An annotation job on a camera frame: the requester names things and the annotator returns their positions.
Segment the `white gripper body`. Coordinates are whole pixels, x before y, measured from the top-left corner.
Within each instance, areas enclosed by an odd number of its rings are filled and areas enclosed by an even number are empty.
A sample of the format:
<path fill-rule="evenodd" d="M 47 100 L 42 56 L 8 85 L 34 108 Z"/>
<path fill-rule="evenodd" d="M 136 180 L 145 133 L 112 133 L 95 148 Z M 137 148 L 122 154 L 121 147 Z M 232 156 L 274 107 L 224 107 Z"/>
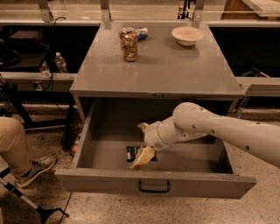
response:
<path fill-rule="evenodd" d="M 164 148 L 164 142 L 160 139 L 158 134 L 159 122 L 146 124 L 144 133 L 144 142 L 147 146 L 151 147 L 154 151 L 161 151 Z"/>

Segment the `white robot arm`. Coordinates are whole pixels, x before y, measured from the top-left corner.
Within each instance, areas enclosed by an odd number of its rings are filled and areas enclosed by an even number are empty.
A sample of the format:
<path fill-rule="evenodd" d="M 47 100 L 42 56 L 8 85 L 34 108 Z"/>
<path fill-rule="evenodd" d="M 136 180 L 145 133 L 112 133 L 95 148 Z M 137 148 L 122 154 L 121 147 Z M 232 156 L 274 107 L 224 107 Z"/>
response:
<path fill-rule="evenodd" d="M 132 168 L 146 166 L 155 153 L 177 142 L 186 142 L 206 135 L 216 137 L 236 148 L 280 167 L 280 126 L 253 122 L 215 113 L 198 104 L 179 104 L 172 115 L 152 124 L 142 122 L 145 146 L 140 149 Z"/>

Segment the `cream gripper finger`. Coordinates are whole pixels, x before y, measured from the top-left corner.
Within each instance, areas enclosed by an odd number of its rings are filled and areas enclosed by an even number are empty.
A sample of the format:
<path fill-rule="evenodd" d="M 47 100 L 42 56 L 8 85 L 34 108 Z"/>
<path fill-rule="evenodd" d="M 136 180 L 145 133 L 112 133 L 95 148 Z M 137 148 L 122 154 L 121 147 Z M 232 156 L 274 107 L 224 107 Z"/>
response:
<path fill-rule="evenodd" d="M 145 167 L 155 156 L 155 151 L 149 147 L 140 147 L 138 153 L 136 154 L 136 159 L 130 166 L 131 169 L 139 170 Z"/>
<path fill-rule="evenodd" d="M 148 128 L 150 127 L 150 125 L 149 125 L 148 123 L 146 123 L 146 122 L 141 122 L 141 123 L 139 123 L 139 124 L 137 125 L 137 127 L 138 127 L 143 133 L 145 133 L 145 132 L 148 130 Z"/>

